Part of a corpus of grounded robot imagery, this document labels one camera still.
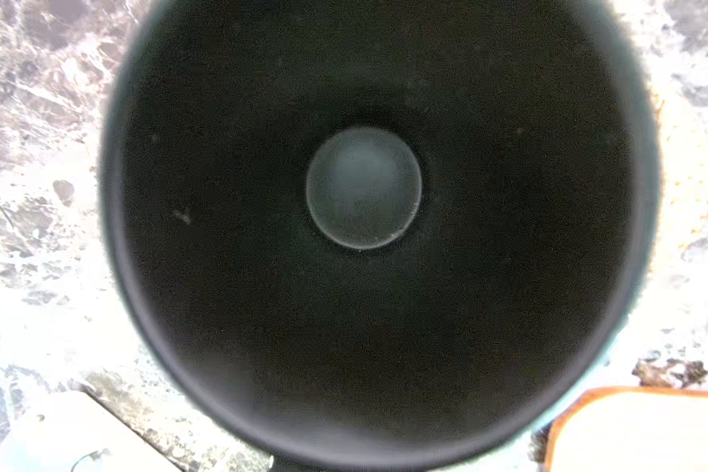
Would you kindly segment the black mug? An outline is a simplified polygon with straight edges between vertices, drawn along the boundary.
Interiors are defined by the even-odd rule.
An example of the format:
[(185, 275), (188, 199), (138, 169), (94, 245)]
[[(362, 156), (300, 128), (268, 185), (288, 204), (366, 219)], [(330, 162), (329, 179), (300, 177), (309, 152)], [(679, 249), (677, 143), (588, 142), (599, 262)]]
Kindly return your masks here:
[(582, 391), (641, 289), (659, 161), (602, 1), (157, 1), (100, 214), (208, 417), (287, 470), (427, 471)]

